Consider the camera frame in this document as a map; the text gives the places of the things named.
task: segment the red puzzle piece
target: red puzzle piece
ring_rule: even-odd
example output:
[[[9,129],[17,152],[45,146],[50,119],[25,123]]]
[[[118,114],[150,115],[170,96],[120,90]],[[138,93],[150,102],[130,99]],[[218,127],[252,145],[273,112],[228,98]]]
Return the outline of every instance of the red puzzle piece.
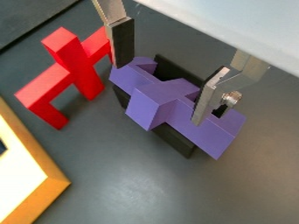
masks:
[[[108,54],[109,41],[101,27],[85,40],[80,40],[62,27],[42,41],[55,63],[14,94],[22,105],[55,129],[68,119],[50,105],[51,99],[74,84],[80,93],[92,100],[102,91],[93,64]]]

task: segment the toy block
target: toy block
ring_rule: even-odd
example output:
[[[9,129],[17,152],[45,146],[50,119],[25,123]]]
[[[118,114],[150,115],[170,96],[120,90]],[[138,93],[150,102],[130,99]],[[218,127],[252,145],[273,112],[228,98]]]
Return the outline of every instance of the toy block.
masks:
[[[42,41],[50,56],[74,77],[73,84],[80,93],[92,100],[101,92],[104,85],[84,52],[80,40],[62,27]]]
[[[121,69],[110,71],[110,80],[114,84],[120,83],[118,87],[130,95],[125,113],[145,130],[168,123],[210,157],[218,159],[238,133],[245,117],[230,110],[220,119],[209,115],[201,125],[194,126],[190,117],[198,88],[181,79],[160,82],[146,71],[138,73],[134,70],[132,75],[125,75],[128,67],[141,69],[133,61]]]
[[[198,93],[198,89],[184,79],[168,80],[137,87],[132,93],[125,114],[145,129],[165,123],[174,101]]]
[[[156,63],[144,57],[134,57],[132,62],[120,69],[112,67],[109,80],[130,95],[134,86],[152,84],[158,80],[141,68],[146,67],[146,71],[153,71]]]
[[[98,30],[94,31],[81,42],[81,47],[92,65],[94,65],[105,55],[108,55],[109,61],[112,61],[109,42],[104,26],[100,27]]]
[[[104,89],[93,64],[108,55],[109,41],[101,27],[80,43],[77,36],[62,27],[42,41],[55,63],[14,94],[21,104],[55,129],[68,119],[50,105],[53,98],[74,84],[80,93],[92,100]]]
[[[125,109],[129,103],[129,94],[116,85],[112,86],[120,106]],[[166,123],[162,123],[152,132],[176,149],[176,151],[189,158],[197,146],[194,143]]]
[[[70,73],[54,63],[14,94],[22,105],[55,129],[68,122],[50,100],[73,82]]]

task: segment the table surface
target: table surface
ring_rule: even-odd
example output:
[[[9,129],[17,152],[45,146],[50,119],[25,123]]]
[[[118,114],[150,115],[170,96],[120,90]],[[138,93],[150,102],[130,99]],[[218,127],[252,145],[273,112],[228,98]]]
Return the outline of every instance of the table surface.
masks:
[[[136,0],[299,76],[299,2]]]
[[[137,56],[160,53],[201,78],[229,62],[233,47],[124,3]],[[69,117],[62,130],[15,100],[14,92],[53,63],[41,39],[62,26],[82,40],[101,25],[92,2],[80,1],[0,56],[0,95],[72,182],[35,223],[297,224],[299,80],[277,68],[241,90],[236,110],[246,122],[217,161],[200,150],[184,159],[128,118],[108,82],[108,59],[94,65],[105,83],[100,96],[86,101],[70,86],[53,101]]]

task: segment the purple block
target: purple block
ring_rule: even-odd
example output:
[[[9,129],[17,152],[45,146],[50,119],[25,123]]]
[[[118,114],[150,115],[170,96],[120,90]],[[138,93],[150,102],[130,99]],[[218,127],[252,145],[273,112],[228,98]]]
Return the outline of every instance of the purple block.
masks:
[[[145,129],[168,123],[214,159],[228,148],[245,117],[233,109],[218,119],[209,115],[200,126],[192,124],[193,100],[198,88],[186,80],[160,81],[153,76],[156,63],[134,58],[109,80],[130,95],[126,115]]]
[[[165,122],[176,99],[193,93],[198,93],[198,88],[184,79],[141,85],[130,95],[125,114],[145,130],[150,130]]]

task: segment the red block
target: red block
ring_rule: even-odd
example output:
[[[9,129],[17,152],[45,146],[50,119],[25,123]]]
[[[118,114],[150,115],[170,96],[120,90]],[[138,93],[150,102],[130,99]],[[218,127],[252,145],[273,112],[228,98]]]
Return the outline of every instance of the red block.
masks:
[[[62,27],[42,41],[55,62],[14,94],[22,105],[55,129],[68,122],[50,105],[53,98],[73,83],[80,93],[92,100],[102,91],[93,64],[108,54],[109,42],[101,27],[80,43],[78,38]]]

